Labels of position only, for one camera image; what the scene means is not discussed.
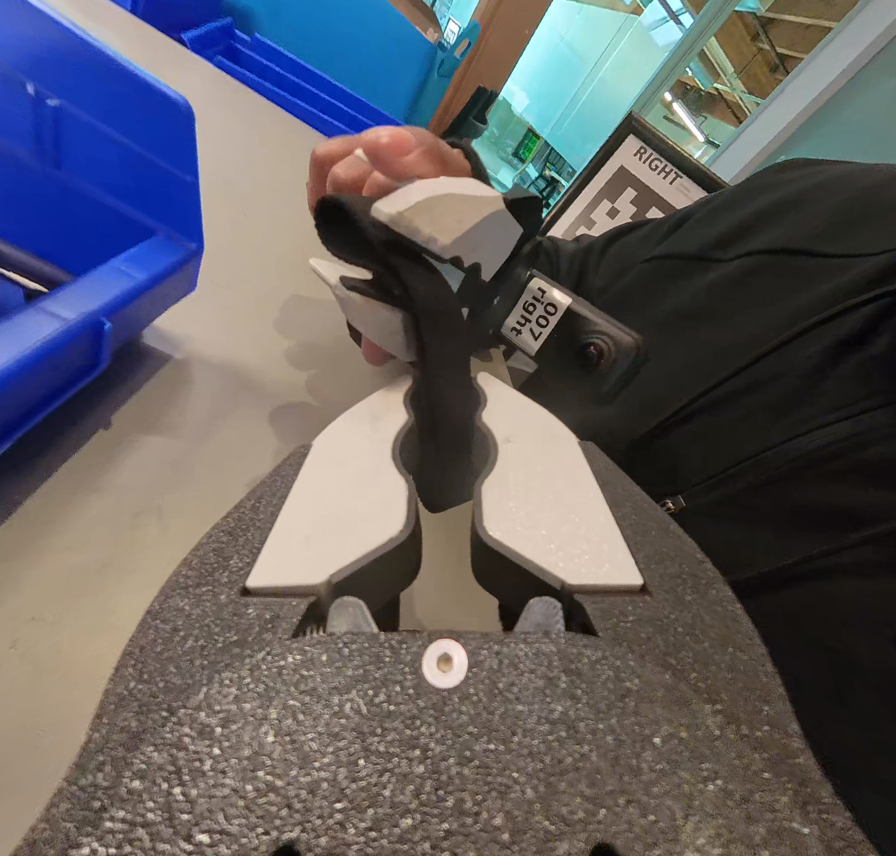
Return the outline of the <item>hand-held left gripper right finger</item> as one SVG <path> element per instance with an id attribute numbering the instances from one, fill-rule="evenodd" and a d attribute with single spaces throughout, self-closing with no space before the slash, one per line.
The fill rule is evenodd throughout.
<path id="1" fill-rule="evenodd" d="M 481 372 L 475 529 L 511 563 L 561 593 L 635 593 L 644 578 L 579 439 L 547 409 Z"/>

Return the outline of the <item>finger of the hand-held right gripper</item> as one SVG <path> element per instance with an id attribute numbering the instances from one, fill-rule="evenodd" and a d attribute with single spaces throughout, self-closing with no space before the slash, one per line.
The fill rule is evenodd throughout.
<path id="1" fill-rule="evenodd" d="M 410 314 L 394 304 L 374 273 L 334 257 L 313 257 L 312 272 L 330 290 L 350 328 L 405 363 L 418 359 Z"/>
<path id="2" fill-rule="evenodd" d="M 500 192 L 476 178 L 426 178 L 374 201 L 370 215 L 427 255 L 478 267 L 490 281 L 539 232 L 543 201 L 530 190 Z"/>

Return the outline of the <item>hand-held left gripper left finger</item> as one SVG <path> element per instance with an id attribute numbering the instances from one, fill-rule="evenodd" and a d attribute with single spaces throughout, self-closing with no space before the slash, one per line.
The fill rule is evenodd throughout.
<path id="1" fill-rule="evenodd" d="M 422 561 L 417 493 L 399 454 L 412 381 L 399 377 L 313 441 L 245 581 L 257 596 L 330 607 L 343 596 L 399 614 Z"/>

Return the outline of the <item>blue plastic bin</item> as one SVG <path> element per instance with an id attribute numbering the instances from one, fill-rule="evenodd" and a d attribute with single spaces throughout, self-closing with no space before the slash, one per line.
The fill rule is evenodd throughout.
<path id="1" fill-rule="evenodd" d="M 39 0 L 1 0 L 1 448 L 195 290 L 187 100 Z"/>

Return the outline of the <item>person's right hand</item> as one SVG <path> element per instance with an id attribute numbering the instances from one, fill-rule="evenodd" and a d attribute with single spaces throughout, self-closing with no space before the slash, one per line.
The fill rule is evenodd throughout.
<path id="1" fill-rule="evenodd" d="M 365 132 L 331 137 L 311 153 L 308 209 L 330 195 L 379 199 L 419 179 L 476 178 L 487 171 L 471 143 L 445 140 L 415 126 L 379 126 Z"/>

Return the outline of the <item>framed marker sign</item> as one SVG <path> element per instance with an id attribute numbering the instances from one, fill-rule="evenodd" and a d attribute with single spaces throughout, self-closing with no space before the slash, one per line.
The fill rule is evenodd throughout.
<path id="1" fill-rule="evenodd" d="M 630 112 L 547 212 L 542 234 L 570 240 L 665 218 L 728 183 Z"/>

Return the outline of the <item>wooden pillar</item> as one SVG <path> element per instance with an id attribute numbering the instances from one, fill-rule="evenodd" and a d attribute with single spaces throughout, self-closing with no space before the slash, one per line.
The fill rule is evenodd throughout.
<path id="1" fill-rule="evenodd" d="M 480 33 L 429 124 L 442 133 L 480 85 L 500 91 L 553 0 L 479 0 Z"/>

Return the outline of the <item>stacked blue bins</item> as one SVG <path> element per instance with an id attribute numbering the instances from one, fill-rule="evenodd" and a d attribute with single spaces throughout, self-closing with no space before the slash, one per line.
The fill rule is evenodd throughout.
<path id="1" fill-rule="evenodd" d="M 222 0 L 110 0 L 327 136 L 399 121 L 303 60 L 258 35 L 242 33 Z"/>

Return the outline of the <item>light blue board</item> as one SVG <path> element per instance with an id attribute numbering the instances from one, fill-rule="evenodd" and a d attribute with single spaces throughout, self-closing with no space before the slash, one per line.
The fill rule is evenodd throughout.
<path id="1" fill-rule="evenodd" d="M 428 126 L 481 33 L 433 42 L 389 0 L 223 0 L 237 29 L 273 44 L 397 122 Z"/>

